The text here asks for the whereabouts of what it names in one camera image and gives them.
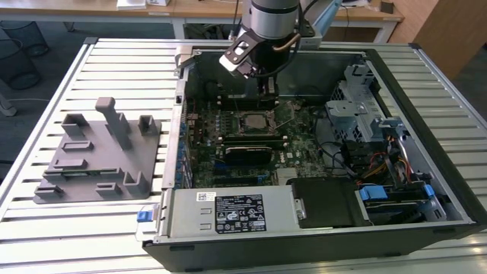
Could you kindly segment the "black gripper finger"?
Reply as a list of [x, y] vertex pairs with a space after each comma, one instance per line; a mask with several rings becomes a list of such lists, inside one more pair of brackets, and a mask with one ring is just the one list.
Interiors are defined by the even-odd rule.
[[268, 80], [267, 79], [259, 79], [258, 80], [258, 108], [264, 109], [267, 108], [267, 95], [268, 95]]
[[268, 78], [268, 110], [274, 110], [279, 105], [279, 85], [275, 77]]

